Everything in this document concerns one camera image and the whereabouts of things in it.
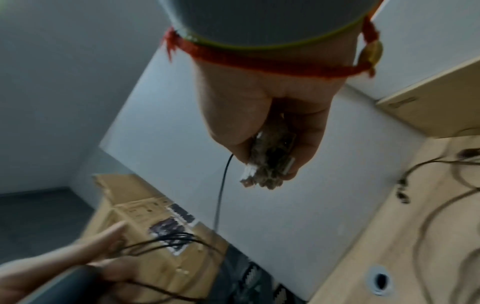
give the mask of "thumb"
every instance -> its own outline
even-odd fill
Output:
[[[11,288],[34,290],[68,268],[87,264],[121,239],[125,222],[120,222],[85,243],[74,243],[36,257],[21,259],[0,267],[0,281]]]

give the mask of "white wall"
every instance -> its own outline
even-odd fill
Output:
[[[228,151],[209,138],[191,61],[158,50],[101,146],[207,225]],[[245,189],[229,169],[220,234],[307,299],[384,201],[423,136],[350,88],[335,97],[316,157],[280,189]]]
[[[102,198],[102,191],[94,183],[93,176],[96,174],[110,173],[130,174],[132,171],[105,153],[104,150],[95,147],[83,164],[81,164],[78,171],[73,175],[69,187],[87,204],[93,208],[97,208]]]
[[[168,24],[156,0],[0,5],[0,193],[66,186]]]
[[[376,77],[348,83],[379,99],[480,56],[479,12],[478,0],[388,1],[374,20],[385,48]]]

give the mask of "black handle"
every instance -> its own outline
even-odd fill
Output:
[[[95,303],[111,285],[111,282],[102,280],[99,268],[75,266],[45,283],[18,304]]]

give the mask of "cardboard box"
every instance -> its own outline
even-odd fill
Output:
[[[106,174],[96,176],[95,181],[103,189],[104,196],[83,232],[83,237],[97,234],[124,220],[127,222],[126,245],[150,240],[156,233],[163,234],[174,230],[193,233],[204,242],[212,243],[210,229],[138,176]],[[159,242],[149,246],[163,244],[165,243]],[[213,259],[208,249],[198,243],[151,251],[140,256],[140,277],[137,280],[178,292],[202,268],[205,259],[209,259],[200,279],[188,291],[182,293],[185,296],[206,297],[228,246],[224,239],[217,236],[215,247],[223,256],[213,253]],[[165,297],[158,292],[145,289],[137,300],[153,301]]]

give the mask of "red string bracelet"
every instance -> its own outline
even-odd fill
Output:
[[[380,61],[383,46],[379,41],[379,33],[370,21],[365,17],[361,32],[366,46],[362,50],[356,66],[329,67],[319,64],[290,63],[261,58],[250,58],[229,53],[224,50],[197,45],[180,37],[173,28],[167,30],[163,37],[166,43],[168,58],[172,61],[172,51],[180,48],[196,60],[203,60],[213,64],[229,66],[233,68],[261,71],[266,73],[297,76],[315,77],[324,79],[346,78],[368,72],[370,77],[375,75],[375,65]]]

